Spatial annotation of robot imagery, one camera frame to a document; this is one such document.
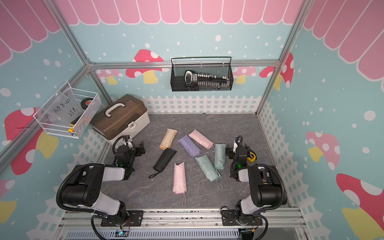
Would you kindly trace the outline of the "brown white tool box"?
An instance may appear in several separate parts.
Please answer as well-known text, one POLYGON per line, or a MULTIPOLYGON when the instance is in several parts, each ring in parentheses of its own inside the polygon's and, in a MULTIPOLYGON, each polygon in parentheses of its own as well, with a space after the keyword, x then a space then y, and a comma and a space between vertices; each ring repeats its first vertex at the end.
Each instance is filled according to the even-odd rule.
POLYGON ((121 136, 134 138, 150 123, 143 101, 129 94, 97 113, 91 120, 93 130, 110 145, 121 136))

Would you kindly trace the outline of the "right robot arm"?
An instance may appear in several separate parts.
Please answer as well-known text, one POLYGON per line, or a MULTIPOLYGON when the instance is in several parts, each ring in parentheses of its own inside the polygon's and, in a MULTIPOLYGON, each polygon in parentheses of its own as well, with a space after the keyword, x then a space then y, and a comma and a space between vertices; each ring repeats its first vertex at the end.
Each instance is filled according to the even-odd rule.
POLYGON ((234 210, 221 208, 223 225, 261 226, 261 213, 278 209, 288 201, 283 180, 275 166, 255 164, 257 155, 243 145, 242 136, 235 137, 232 148, 226 148, 226 156, 232 160, 230 177, 248 183, 250 195, 239 200, 234 210))

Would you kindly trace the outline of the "black tape roll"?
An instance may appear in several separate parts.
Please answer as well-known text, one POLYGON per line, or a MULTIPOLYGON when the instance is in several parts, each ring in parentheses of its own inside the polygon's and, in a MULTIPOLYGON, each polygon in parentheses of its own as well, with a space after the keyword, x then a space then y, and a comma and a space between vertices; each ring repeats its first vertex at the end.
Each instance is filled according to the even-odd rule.
POLYGON ((81 107, 83 110, 86 110, 88 106, 92 103, 93 98, 85 98, 81 101, 81 107))

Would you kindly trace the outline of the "beige sleeved umbrella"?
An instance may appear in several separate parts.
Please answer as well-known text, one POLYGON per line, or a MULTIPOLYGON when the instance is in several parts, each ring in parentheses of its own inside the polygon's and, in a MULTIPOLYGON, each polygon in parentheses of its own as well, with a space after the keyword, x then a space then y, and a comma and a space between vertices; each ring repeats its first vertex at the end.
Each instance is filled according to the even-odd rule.
POLYGON ((177 130, 167 129, 167 132, 164 138, 162 139, 162 142, 160 143, 160 146, 159 146, 160 149, 162 150, 169 149, 172 146, 173 140, 177 132, 178 132, 177 130))

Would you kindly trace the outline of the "socket set in basket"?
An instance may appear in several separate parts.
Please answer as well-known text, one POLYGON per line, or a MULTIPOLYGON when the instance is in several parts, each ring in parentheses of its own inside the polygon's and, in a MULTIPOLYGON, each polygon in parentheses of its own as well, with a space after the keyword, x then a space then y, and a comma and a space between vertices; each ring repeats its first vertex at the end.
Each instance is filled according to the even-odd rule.
POLYGON ((216 75, 196 74, 186 71, 184 83, 187 87, 198 89, 227 89, 231 86, 231 80, 226 76, 218 78, 216 75))

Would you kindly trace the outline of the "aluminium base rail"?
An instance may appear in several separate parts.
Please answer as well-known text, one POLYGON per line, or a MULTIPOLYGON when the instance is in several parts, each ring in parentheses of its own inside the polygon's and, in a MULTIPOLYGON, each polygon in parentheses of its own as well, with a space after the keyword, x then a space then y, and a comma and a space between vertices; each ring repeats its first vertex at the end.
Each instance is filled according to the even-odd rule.
POLYGON ((264 213, 266 221, 239 223, 224 217, 226 209, 144 209, 126 226, 103 227, 95 220, 98 234, 106 240, 241 240, 251 230, 265 240, 310 240, 298 208, 280 208, 264 213))

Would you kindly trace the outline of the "mint sleeved umbrella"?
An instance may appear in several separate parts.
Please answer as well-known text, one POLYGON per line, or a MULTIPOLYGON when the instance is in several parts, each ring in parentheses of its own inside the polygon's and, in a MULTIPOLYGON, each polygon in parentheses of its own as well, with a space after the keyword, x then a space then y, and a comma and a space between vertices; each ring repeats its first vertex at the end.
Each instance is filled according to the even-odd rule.
POLYGON ((226 165, 226 145, 214 144, 215 147, 215 163, 214 167, 217 170, 224 170, 226 165))
POLYGON ((221 175, 219 172, 214 168, 213 164, 209 160, 208 156, 203 155, 200 157, 195 158, 196 162, 198 163, 199 167, 201 168, 202 172, 206 176, 206 178, 210 182, 216 182, 217 186, 220 190, 224 189, 224 186, 222 183, 219 181, 221 175))

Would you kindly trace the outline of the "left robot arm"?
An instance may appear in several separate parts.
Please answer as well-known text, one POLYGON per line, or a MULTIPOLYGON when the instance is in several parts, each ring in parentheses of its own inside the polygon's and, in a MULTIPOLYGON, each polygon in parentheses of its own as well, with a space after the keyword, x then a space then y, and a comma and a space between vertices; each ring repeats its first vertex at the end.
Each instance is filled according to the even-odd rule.
POLYGON ((57 205, 65 211, 92 213, 108 224, 123 226, 132 220, 126 205, 105 195, 102 183, 127 181, 134 170, 134 161, 146 153, 144 142, 135 146, 131 137, 121 136, 113 143, 111 165, 77 165, 63 180, 56 195, 57 205))

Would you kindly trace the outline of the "black umbrella sleeve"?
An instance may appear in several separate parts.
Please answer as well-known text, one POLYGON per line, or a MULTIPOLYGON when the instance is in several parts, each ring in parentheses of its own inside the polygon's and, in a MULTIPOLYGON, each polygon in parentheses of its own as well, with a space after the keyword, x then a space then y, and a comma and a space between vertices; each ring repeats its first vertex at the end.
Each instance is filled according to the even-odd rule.
POLYGON ((165 149, 153 167, 153 169, 156 171, 156 173, 150 175, 149 179, 154 178, 159 173, 162 173, 176 153, 177 153, 176 150, 165 149))

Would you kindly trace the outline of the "clear plastic wall bin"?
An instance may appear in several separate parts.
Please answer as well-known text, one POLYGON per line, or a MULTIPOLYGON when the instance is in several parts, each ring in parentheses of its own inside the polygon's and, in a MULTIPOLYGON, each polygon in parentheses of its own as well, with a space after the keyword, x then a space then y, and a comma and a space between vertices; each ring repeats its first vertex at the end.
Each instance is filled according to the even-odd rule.
POLYGON ((98 93, 73 88, 67 82, 37 110, 33 117, 48 135, 79 139, 101 105, 98 93), (93 98, 93 101, 86 110, 83 110, 81 101, 85 98, 93 98), (70 123, 79 116, 81 116, 80 130, 78 134, 71 134, 68 132, 70 123))

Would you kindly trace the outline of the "mint sleeved umbrella left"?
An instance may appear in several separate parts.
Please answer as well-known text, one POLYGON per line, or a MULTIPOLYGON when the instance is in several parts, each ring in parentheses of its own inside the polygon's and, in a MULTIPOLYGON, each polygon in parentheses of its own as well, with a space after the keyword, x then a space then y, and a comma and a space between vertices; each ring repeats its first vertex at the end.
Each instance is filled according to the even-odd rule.
POLYGON ((219 172, 214 168, 213 164, 209 160, 208 156, 203 155, 200 157, 195 158, 196 162, 198 163, 199 167, 201 168, 202 172, 206 176, 206 178, 210 182, 216 182, 217 186, 220 190, 224 189, 224 186, 222 183, 219 181, 221 175, 219 172))

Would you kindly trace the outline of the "yellow tape measure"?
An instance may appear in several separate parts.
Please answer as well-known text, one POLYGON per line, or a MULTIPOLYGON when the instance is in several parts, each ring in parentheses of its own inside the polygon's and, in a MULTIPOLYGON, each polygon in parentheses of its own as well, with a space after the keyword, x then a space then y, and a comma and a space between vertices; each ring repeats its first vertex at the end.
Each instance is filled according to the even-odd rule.
POLYGON ((256 154, 253 151, 249 151, 247 155, 247 161, 253 163, 257 159, 256 154))

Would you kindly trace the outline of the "mint sleeved umbrella right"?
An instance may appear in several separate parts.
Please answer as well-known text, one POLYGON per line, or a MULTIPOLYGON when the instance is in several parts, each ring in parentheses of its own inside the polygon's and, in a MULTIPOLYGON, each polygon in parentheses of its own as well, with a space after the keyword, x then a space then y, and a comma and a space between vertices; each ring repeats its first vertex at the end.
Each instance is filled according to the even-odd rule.
POLYGON ((214 167, 217 170, 224 170, 226 165, 226 145, 214 144, 215 147, 215 163, 214 167))

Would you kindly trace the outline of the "purple sleeved umbrella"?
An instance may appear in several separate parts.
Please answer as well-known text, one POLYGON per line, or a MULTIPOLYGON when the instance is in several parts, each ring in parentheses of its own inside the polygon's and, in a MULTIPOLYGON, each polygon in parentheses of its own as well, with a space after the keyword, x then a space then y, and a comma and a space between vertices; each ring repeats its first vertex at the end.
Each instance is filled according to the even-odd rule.
POLYGON ((188 135, 185 135, 180 138, 178 140, 178 143, 182 145, 182 147, 192 158, 201 157, 203 155, 209 155, 208 152, 202 153, 201 149, 192 141, 192 139, 188 135))

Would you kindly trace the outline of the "light pink umbrella sleeve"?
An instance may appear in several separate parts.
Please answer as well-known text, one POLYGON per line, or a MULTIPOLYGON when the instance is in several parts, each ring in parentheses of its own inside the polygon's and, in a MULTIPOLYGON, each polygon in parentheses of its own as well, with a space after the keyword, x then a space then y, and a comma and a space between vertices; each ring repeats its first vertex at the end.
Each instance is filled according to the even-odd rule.
POLYGON ((173 193, 176 195, 183 195, 182 206, 186 205, 187 182, 185 163, 174 164, 174 182, 173 182, 173 193))

